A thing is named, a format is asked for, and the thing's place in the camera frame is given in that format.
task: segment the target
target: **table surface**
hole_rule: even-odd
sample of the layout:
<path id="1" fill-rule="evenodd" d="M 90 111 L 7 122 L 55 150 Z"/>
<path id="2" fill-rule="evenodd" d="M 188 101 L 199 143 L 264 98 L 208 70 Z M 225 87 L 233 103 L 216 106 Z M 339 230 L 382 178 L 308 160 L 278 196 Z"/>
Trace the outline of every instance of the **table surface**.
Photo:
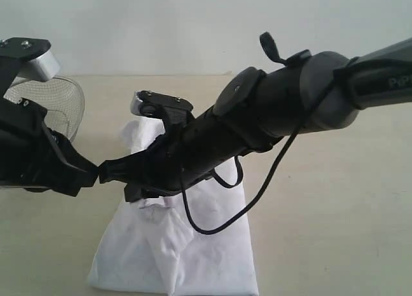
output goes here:
<path id="1" fill-rule="evenodd" d="M 199 115 L 231 78 L 74 77 L 86 97 L 74 146 L 96 164 L 126 155 L 117 134 L 133 91 L 184 97 Z M 368 109 L 345 130 L 298 137 L 249 214 L 261 295 L 410 295 L 411 116 L 408 104 Z M 247 199 L 278 150 L 242 160 Z M 0 294 L 125 295 L 86 284 L 123 186 L 77 198 L 2 190 Z"/>

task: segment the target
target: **screw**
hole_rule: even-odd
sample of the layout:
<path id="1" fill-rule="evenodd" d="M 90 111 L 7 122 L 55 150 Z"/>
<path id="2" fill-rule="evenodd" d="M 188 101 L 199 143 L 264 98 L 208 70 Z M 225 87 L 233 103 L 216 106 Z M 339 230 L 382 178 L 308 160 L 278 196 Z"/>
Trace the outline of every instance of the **screw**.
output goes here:
<path id="1" fill-rule="evenodd" d="M 0 40 L 0 47 L 6 47 L 8 44 L 8 40 Z"/>
<path id="2" fill-rule="evenodd" d="M 32 44 L 31 44 L 29 41 L 25 40 L 25 41 L 23 41 L 23 42 L 21 43 L 21 46 L 22 46 L 24 49 L 27 50 L 28 48 L 32 47 Z"/>

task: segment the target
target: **mesh strainer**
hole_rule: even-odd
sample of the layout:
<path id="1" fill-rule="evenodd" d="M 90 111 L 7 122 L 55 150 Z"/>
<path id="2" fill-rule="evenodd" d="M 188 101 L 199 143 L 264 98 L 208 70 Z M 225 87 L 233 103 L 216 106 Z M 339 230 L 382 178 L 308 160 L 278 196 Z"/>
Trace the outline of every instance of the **mesh strainer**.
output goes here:
<path id="1" fill-rule="evenodd" d="M 23 79 L 13 83 L 5 94 L 15 103 L 22 97 L 45 107 L 48 112 L 44 123 L 71 142 L 74 140 L 84 112 L 84 94 L 78 83 L 66 77 L 47 82 Z"/>

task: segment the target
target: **white fabric bag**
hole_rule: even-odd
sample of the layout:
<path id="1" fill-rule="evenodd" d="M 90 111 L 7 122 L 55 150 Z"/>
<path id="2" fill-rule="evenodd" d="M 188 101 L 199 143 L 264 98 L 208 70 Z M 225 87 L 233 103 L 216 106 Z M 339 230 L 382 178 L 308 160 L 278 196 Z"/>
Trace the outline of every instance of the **white fabric bag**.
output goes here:
<path id="1" fill-rule="evenodd" d="M 164 132 L 162 122 L 139 118 L 122 130 L 132 153 Z M 218 174 L 237 178 L 233 159 Z M 245 206 L 242 184 L 225 189 L 214 180 L 187 190 L 193 220 L 202 228 L 221 225 Z M 195 232 L 182 195 L 120 202 L 97 248 L 88 276 L 105 290 L 179 295 L 258 295 L 247 216 L 212 236 Z"/>

